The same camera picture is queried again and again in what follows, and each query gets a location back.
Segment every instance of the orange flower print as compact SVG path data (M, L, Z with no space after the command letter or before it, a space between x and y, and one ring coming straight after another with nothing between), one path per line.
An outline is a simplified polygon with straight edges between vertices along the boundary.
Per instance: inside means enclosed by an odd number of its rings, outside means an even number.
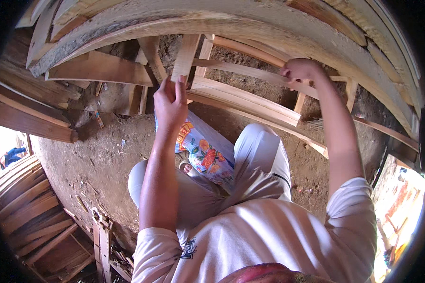
M206 152L205 157L203 158L202 166L206 167L206 169L208 170L209 167L214 162L215 158L216 158L216 150L215 149L208 150Z
M205 139L200 139L199 145L202 150L204 151L209 150L209 144Z
M218 164L213 164L211 166L211 169L209 170L210 173L216 173L217 170L219 170L220 166Z
M218 159L218 160L219 160L220 162L225 161L225 157L224 157L224 156L223 156L220 152L218 152L218 153L217 153L217 156L219 157L219 159Z

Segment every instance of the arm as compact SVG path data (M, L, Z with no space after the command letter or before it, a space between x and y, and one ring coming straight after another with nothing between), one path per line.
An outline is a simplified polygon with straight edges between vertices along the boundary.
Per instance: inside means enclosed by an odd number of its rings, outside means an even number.
M365 177L357 133L343 98L323 68L315 61L294 59L280 71L289 80L311 79L318 90L329 153L329 198L347 180Z
M187 118L186 78L175 87L166 78L154 94L158 131L148 159L140 195L140 230L158 227L176 233L178 185L173 148Z

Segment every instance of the white pants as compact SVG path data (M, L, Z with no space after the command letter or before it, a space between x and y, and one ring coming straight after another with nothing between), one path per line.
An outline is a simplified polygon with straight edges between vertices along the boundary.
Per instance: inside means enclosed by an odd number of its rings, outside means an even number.
M288 157L280 137L271 128L261 124L246 126L236 141L233 155L235 186L228 197L217 195L216 185L203 176L190 177L176 169L179 193L176 232L182 246L191 229L230 206L256 198L291 201ZM147 163L145 160L136 164L129 174L129 194L137 207Z

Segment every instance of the hand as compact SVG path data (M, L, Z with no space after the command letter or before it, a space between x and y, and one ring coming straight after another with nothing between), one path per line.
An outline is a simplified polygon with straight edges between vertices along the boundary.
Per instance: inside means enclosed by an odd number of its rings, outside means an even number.
M154 94L154 111L158 120L158 133L173 137L187 118L186 77L179 76L174 84L168 76Z
M280 74L288 78L289 82L296 80L315 80L318 76L325 75L319 63L304 58L289 60L280 69Z

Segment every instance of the dirt floor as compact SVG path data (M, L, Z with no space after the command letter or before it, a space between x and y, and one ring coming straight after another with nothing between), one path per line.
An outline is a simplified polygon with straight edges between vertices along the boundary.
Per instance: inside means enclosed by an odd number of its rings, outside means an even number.
M179 35L161 38L159 54L169 74L180 43ZM278 72L274 66L223 48L214 47L211 59ZM335 70L327 69L330 75L337 74ZM284 87L248 76L210 69L206 77L252 92L290 109L294 108L296 92ZM96 83L92 83L86 91L90 92L95 87ZM121 95L121 86L109 84L109 87L117 89L117 96ZM343 92L344 83L338 83L338 88ZM232 143L235 143L242 129L253 122L196 102L189 104L189 109ZM113 233L117 242L131 254L139 231L139 212L128 194L127 178L131 168L149 156L155 136L154 116L147 114L129 117L101 113L105 127L99 129L91 112L70 110L69 114L79 131L80 140L75 144L66 144L32 136L34 152L61 203L79 217L83 228L91 227L92 218L80 206L76 196L88 208L97 207L113 219ZM395 130L401 127L384 105L360 86L353 114ZM323 129L317 122L321 117L318 101L306 97L301 115L298 127L324 142ZM366 177L371 183L380 167L388 136L365 125L357 124L356 128ZM295 136L278 129L275 132L281 137L289 157L292 200L323 221L328 201L328 161ZM182 159L181 154L176 156L177 163Z

